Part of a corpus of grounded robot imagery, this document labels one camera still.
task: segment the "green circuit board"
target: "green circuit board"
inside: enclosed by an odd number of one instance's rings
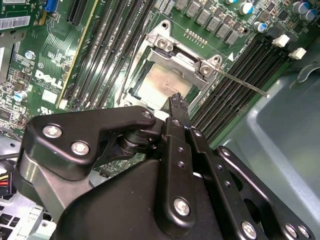
[[[31,21],[36,24],[28,29],[23,41],[14,45],[8,78],[0,87],[0,126],[12,130],[19,136],[23,135],[26,123],[34,116],[97,108],[94,106],[86,108],[83,104],[75,108],[73,95],[78,89],[74,86],[77,85],[79,72],[90,67],[84,64],[84,60],[89,54],[93,39],[99,33],[105,10],[107,8],[115,10],[117,1],[112,0],[108,3],[103,0],[87,1],[83,16],[77,24],[70,24],[67,21],[71,2],[71,0],[59,1],[56,10],[46,16],[43,25],[37,24],[43,16],[43,9],[36,4],[34,12],[37,14],[31,18]],[[281,25],[283,32],[294,36],[299,47],[303,48],[306,48],[319,35],[319,26],[316,22],[302,21],[297,14],[292,13],[294,1],[291,0],[255,0],[252,1],[254,10],[251,14],[245,15],[240,14],[238,9],[239,5],[245,2],[244,0],[233,4],[225,4],[224,0],[186,0],[182,8],[177,7],[178,0],[154,2],[146,33],[161,21],[169,20],[172,25],[170,34],[174,39],[204,59],[219,54],[222,57],[221,69],[225,72],[228,72],[237,62],[249,43],[261,34],[257,33],[253,27],[257,21],[266,23],[268,29],[277,24]],[[198,6],[193,15],[190,14],[192,6]],[[208,12],[209,17],[205,23],[200,23],[198,19],[203,11]],[[123,11],[123,15],[125,14],[128,14],[126,9]],[[224,36],[224,33],[209,30],[208,25],[213,18],[219,21],[221,28],[223,26],[229,33],[236,33],[237,38],[232,44],[227,43],[228,37]],[[125,64],[118,78],[110,86],[104,108],[114,106],[116,91],[121,86],[129,60],[130,54],[125,58]],[[109,68],[110,73],[118,61],[119,59],[115,58],[112,62]],[[98,75],[97,72],[89,79],[87,91],[84,91],[86,95],[95,92],[98,92],[97,96],[102,95],[104,88],[109,84],[110,76],[103,78],[100,87],[93,92]],[[18,91],[24,91],[27,94],[21,102],[14,99]],[[189,102],[192,101],[192,96],[188,98]],[[192,115],[205,100],[206,97],[197,103]]]

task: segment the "chip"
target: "chip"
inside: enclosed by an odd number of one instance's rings
[[[270,14],[267,11],[263,11],[259,16],[259,21],[265,23],[270,17]]]
[[[287,17],[289,16],[289,13],[287,13],[285,10],[282,10],[279,15],[278,18],[282,21],[286,20]]]
[[[218,7],[218,8],[215,10],[214,15],[215,15],[216,17],[219,17],[222,12],[223,12],[223,10],[222,10],[220,7]]]
[[[295,31],[297,34],[300,34],[304,26],[302,26],[300,23],[298,23],[294,28],[293,31]]]
[[[274,7],[275,7],[275,4],[274,4],[273,2],[271,2],[266,9],[267,9],[269,12],[271,12],[272,9],[274,9]]]
[[[227,16],[225,17],[225,19],[223,20],[223,22],[224,22],[225,24],[228,24],[231,19],[232,19],[232,16],[227,15]]]

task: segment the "yellow wire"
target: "yellow wire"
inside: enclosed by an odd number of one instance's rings
[[[3,179],[7,179],[7,178],[8,178],[8,175],[1,176],[1,177],[0,177],[0,181],[3,180]]]

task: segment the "hole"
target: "hole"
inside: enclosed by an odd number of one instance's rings
[[[184,168],[185,168],[185,164],[184,164],[182,161],[180,161],[180,162],[178,163],[178,166],[179,166],[179,168],[181,168],[181,169],[184,169]]]
[[[225,181],[225,182],[224,182],[224,185],[225,185],[227,188],[230,188],[230,187],[231,187],[231,183],[228,182],[228,181]]]
[[[168,28],[168,24],[166,22],[162,23],[162,28],[163,29],[167,29]]]
[[[19,217],[15,217],[12,222],[10,223],[10,227],[15,227],[17,226],[18,222],[19,222],[20,218]]]
[[[229,173],[231,174],[231,177],[235,183],[236,188],[238,189],[238,191],[240,192],[242,190],[242,188],[244,187],[242,185],[242,182],[239,180],[239,178],[236,177],[236,175],[234,175],[231,171],[229,171]]]

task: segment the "sticker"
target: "sticker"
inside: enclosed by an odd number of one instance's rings
[[[30,16],[9,17],[0,19],[0,30],[28,26]]]
[[[45,101],[52,103],[52,104],[55,104],[57,97],[58,97],[57,94],[55,94],[51,91],[48,91],[48,90],[44,90],[43,95],[42,95],[42,100],[45,100]]]

